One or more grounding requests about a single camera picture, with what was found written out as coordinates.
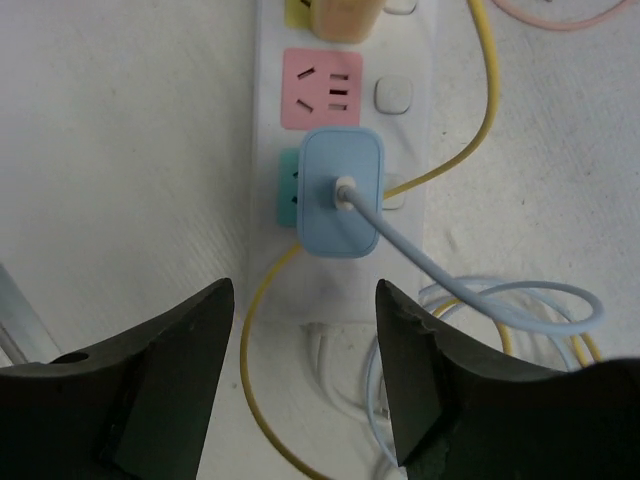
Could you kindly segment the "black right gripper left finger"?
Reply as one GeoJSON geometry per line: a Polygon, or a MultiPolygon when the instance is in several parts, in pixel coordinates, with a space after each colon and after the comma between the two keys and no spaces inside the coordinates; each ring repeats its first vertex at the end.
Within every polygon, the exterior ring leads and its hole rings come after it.
{"type": "Polygon", "coordinates": [[[50,363],[3,368],[2,477],[195,478],[233,319],[225,278],[50,363]]]}

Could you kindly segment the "blue charger plug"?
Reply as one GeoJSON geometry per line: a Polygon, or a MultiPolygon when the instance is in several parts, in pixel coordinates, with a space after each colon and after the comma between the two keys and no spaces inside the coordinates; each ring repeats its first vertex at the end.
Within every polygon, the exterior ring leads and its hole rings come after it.
{"type": "Polygon", "coordinates": [[[357,206],[381,212],[385,150],[378,134],[362,127],[308,132],[298,160],[297,235],[310,254],[361,258],[379,233],[357,206]]]}

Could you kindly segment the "yellow charger plug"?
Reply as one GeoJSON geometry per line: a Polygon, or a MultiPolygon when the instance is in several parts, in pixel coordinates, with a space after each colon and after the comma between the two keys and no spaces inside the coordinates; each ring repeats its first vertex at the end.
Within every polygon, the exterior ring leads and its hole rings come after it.
{"type": "Polygon", "coordinates": [[[311,31],[321,40],[358,44],[371,33],[385,0],[313,0],[311,31]]]}

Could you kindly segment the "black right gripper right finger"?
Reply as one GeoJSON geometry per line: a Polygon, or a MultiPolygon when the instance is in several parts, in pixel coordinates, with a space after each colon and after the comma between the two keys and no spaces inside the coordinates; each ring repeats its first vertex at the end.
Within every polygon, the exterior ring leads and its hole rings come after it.
{"type": "Polygon", "coordinates": [[[412,479],[635,479],[639,363],[571,373],[507,356],[376,288],[398,462],[412,479]]]}

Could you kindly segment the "white multicolour power strip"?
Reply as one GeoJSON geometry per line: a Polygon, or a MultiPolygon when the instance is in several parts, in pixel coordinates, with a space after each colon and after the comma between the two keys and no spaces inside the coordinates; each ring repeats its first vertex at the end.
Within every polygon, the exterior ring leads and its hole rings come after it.
{"type": "Polygon", "coordinates": [[[421,271],[356,210],[348,183],[414,245],[423,240],[422,188],[386,192],[429,167],[438,5],[389,1],[356,45],[296,27],[305,1],[257,7],[248,289],[274,279],[257,318],[289,324],[371,323],[388,280],[408,295],[421,271]]]}

